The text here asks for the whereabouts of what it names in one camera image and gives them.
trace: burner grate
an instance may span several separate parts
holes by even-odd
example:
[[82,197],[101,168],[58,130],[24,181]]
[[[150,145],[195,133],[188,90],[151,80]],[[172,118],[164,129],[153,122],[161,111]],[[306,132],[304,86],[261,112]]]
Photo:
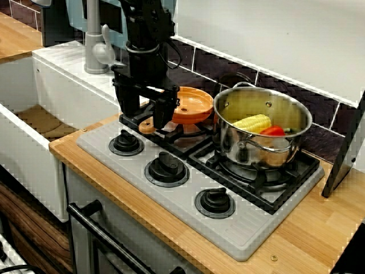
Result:
[[[243,179],[234,174],[224,165],[223,161],[227,160],[219,153],[215,152],[204,163],[201,158],[212,151],[214,144],[207,144],[190,154],[187,162],[269,214],[274,214],[319,167],[319,160],[300,151],[295,157],[294,164],[286,170],[280,170],[284,176],[283,181],[277,181],[271,186],[265,173],[259,170],[253,178]],[[277,192],[274,199],[270,192]]]
[[[121,114],[119,116],[119,122],[131,128],[138,134],[141,134],[138,130],[138,120],[128,118]],[[183,126],[179,124],[172,132],[157,130],[157,133],[142,134],[142,136],[155,144],[158,144],[160,147],[175,156],[180,157],[182,160],[186,160],[189,154],[210,143],[212,140],[212,126],[205,123],[198,123],[195,124],[195,126],[200,129],[199,132],[185,134]]]

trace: orange plate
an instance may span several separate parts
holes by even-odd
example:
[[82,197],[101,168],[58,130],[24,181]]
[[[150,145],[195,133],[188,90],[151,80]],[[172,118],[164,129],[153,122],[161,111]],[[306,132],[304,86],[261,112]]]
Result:
[[177,97],[180,99],[180,105],[174,111],[172,117],[174,123],[200,123],[212,113],[213,98],[203,90],[180,87]]

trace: red tomato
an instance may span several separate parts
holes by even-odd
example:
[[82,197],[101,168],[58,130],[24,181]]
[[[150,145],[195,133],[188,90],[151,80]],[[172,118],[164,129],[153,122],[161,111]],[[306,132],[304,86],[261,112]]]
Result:
[[260,132],[262,135],[268,136],[285,136],[284,130],[280,126],[271,126]]

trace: cooking pot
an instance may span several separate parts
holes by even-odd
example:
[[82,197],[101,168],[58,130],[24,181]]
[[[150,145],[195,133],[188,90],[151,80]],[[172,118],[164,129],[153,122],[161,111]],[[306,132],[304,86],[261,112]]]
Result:
[[[309,110],[292,97],[274,90],[240,82],[219,93],[213,102],[218,121],[213,143],[223,156],[241,166],[279,168],[290,163],[299,150],[301,137],[312,125]],[[267,136],[242,130],[234,122],[264,114],[272,125],[289,133]]]

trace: stove knob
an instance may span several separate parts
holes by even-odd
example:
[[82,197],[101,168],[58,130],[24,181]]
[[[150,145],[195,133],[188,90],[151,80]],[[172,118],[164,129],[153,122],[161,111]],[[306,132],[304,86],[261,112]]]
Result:
[[139,148],[138,139],[126,130],[121,130],[114,142],[114,148],[121,152],[131,152]]
[[186,167],[178,158],[167,152],[160,152],[159,157],[149,166],[149,174],[157,181],[174,183],[185,177]]
[[211,213],[224,213],[229,210],[231,204],[226,188],[212,188],[201,197],[201,206]]

